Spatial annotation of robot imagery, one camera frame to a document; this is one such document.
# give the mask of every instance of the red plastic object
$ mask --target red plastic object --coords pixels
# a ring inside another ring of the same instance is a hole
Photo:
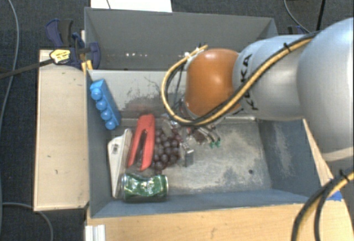
[[[138,119],[137,129],[134,134],[127,167],[131,167],[134,164],[139,142],[144,132],[146,132],[146,138],[143,145],[142,165],[140,167],[140,171],[148,168],[153,159],[155,146],[155,117],[152,114],[142,115]]]

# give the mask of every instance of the black carpet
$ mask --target black carpet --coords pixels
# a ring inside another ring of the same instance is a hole
[[[283,0],[171,0],[175,12],[234,14],[272,17],[278,32],[285,34],[295,25],[284,9]],[[89,0],[12,0],[20,24],[17,67],[32,64],[38,50],[50,46],[44,25],[53,18],[74,20],[73,32],[84,27],[84,7]],[[288,0],[290,10],[309,30],[316,27],[321,0]],[[0,66],[11,68],[15,23],[6,0],[0,0]],[[353,16],[353,0],[327,0],[322,28]],[[0,81],[2,104],[8,80]],[[32,204],[36,122],[37,72],[14,78],[0,141],[0,171],[4,201]],[[50,212],[55,240],[82,240],[84,211]],[[48,240],[49,230],[37,214],[25,209],[5,208],[0,240]]]

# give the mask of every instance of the crushed can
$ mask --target crushed can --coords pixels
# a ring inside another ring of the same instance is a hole
[[[168,194],[167,176],[162,174],[152,177],[124,174],[121,187],[124,202],[161,202]]]

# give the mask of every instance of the gray box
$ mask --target gray box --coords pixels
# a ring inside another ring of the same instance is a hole
[[[217,126],[220,148],[195,145],[192,166],[165,170],[167,201],[115,200],[107,143],[134,127],[140,114],[152,112],[158,119],[164,113],[159,86],[165,70],[198,43],[241,51],[277,30],[270,18],[86,8],[85,34],[86,42],[98,41],[102,52],[100,69],[86,78],[92,218],[303,203],[320,186],[302,121],[262,122],[241,114]],[[90,98],[91,82],[101,78],[122,113],[121,126],[112,132]]]

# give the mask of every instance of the blue block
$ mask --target blue block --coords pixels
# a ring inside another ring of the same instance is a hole
[[[96,101],[96,108],[106,122],[108,130],[114,130],[121,123],[121,114],[106,85],[105,79],[97,80],[90,86],[91,98]]]

